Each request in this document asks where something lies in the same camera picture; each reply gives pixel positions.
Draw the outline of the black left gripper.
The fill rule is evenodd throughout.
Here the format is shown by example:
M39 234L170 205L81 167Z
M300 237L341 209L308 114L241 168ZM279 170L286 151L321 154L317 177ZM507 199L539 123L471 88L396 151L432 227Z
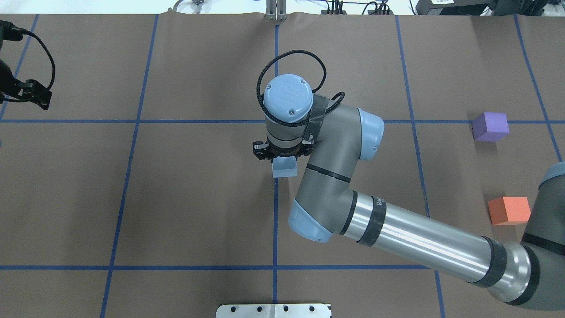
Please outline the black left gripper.
M52 92L35 79L20 81L10 67L0 60L0 102L31 102L42 110L49 110Z

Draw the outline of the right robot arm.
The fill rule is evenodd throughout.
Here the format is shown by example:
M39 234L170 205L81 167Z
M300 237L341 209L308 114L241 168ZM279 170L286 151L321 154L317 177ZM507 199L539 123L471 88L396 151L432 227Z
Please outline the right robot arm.
M318 243L333 235L379 248L484 288L509 306L564 310L564 163L549 167L538 186L531 217L518 242L502 243L409 211L351 182L359 161L375 157L384 121L359 107L342 106L294 74L256 83L266 117L266 142L253 153L295 175L309 159L291 203L291 230Z

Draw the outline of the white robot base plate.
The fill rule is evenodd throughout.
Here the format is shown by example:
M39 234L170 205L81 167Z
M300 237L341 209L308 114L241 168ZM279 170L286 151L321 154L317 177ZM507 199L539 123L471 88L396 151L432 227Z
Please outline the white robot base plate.
M216 318L332 318L330 304L226 304L216 310Z

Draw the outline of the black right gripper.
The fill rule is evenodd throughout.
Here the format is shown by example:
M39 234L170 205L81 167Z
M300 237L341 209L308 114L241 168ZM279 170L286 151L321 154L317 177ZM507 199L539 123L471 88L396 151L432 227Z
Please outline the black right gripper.
M314 143L300 137L291 140L281 140L275 137L267 139L266 142L254 141L252 152L259 160L273 161L275 158L289 158L309 156L313 151Z

